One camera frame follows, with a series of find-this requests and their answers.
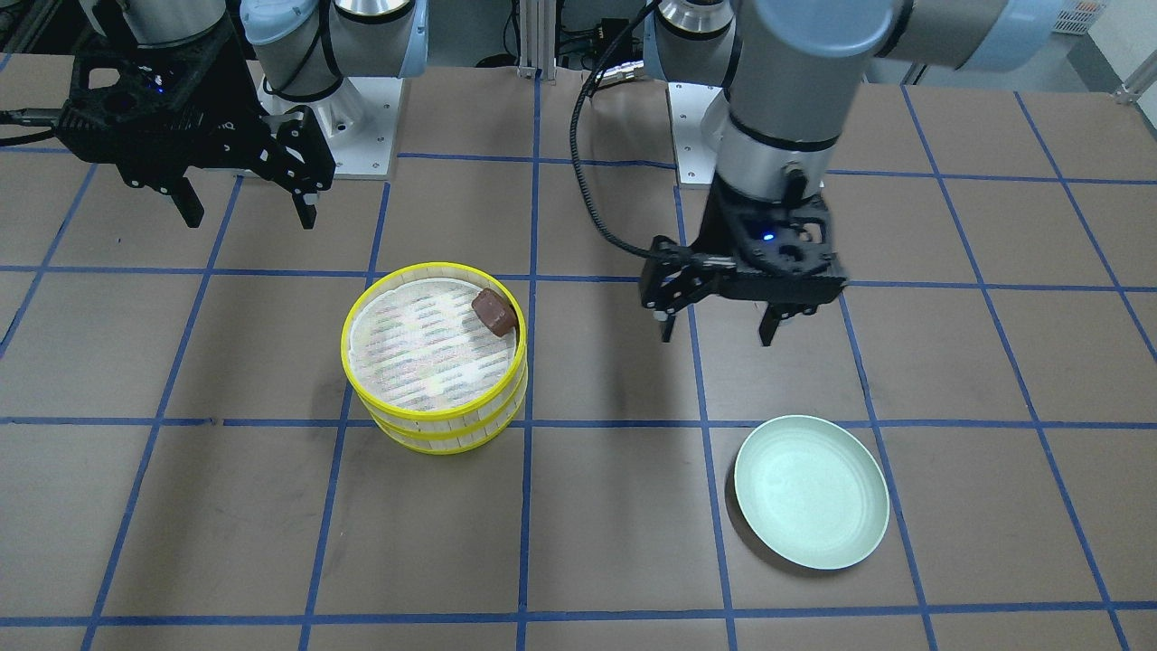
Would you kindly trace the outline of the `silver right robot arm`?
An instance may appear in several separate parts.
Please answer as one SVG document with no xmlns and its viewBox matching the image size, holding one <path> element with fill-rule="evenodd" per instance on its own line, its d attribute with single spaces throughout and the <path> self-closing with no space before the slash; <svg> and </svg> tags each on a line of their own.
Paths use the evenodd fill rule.
<svg viewBox="0 0 1157 651">
<path fill-rule="evenodd" d="M 84 1 L 54 135 L 79 160 L 202 222 L 191 168 L 235 169 L 292 198 L 305 230 L 334 184 L 332 140 L 356 130 L 354 77 L 418 77 L 421 1 Z"/>
</svg>

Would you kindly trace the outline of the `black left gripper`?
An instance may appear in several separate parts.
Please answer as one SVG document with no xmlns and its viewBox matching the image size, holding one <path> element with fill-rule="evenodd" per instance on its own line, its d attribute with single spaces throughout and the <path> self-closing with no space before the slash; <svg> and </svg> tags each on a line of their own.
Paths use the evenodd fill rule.
<svg viewBox="0 0 1157 651">
<path fill-rule="evenodd" d="M 757 336 L 769 347 L 782 321 L 837 299 L 848 283 L 833 247 L 832 214 L 821 194 L 780 201 L 745 197 L 716 177 L 690 246 L 656 236 L 639 279 L 642 308 L 659 312 L 670 343 L 677 313 L 718 296 L 765 302 Z"/>
</svg>

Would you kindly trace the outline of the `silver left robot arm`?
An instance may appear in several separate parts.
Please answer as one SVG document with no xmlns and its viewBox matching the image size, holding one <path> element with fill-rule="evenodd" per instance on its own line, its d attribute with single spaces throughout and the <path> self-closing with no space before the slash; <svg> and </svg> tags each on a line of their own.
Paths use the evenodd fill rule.
<svg viewBox="0 0 1157 651">
<path fill-rule="evenodd" d="M 843 293 L 823 178 L 876 58 L 956 71 L 1014 71 L 1059 1 L 653 1 L 644 17 L 661 77 L 712 86 L 710 188 L 697 238 L 656 236 L 639 280 L 669 341 L 695 302 L 762 302 L 757 336 Z"/>
</svg>

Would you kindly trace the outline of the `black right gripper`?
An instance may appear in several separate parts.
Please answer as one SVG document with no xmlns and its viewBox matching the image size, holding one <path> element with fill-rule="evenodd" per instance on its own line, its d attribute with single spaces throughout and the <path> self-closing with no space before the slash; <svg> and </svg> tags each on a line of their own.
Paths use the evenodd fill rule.
<svg viewBox="0 0 1157 651">
<path fill-rule="evenodd" d="M 128 49 L 95 34 L 75 56 L 56 136 L 80 160 L 168 190 L 189 228 L 205 217 L 183 177 L 190 167 L 243 169 L 277 183 L 293 194 L 302 228 L 315 227 L 318 191 L 334 182 L 314 111 L 268 114 L 233 24 L 168 49 Z"/>
</svg>

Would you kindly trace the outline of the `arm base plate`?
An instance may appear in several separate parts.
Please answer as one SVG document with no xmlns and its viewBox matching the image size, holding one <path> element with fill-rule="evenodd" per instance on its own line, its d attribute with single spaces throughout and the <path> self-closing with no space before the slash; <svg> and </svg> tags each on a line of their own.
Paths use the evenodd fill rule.
<svg viewBox="0 0 1157 651">
<path fill-rule="evenodd" d="M 724 89 L 671 82 L 668 104 L 679 185 L 708 188 L 729 112 Z"/>
<path fill-rule="evenodd" d="M 400 127 L 406 80 L 400 77 L 341 77 L 329 71 L 305 75 L 283 95 L 263 77 L 258 87 L 261 106 L 285 114 L 297 104 L 314 109 L 334 157 L 338 180 L 389 180 Z"/>
</svg>

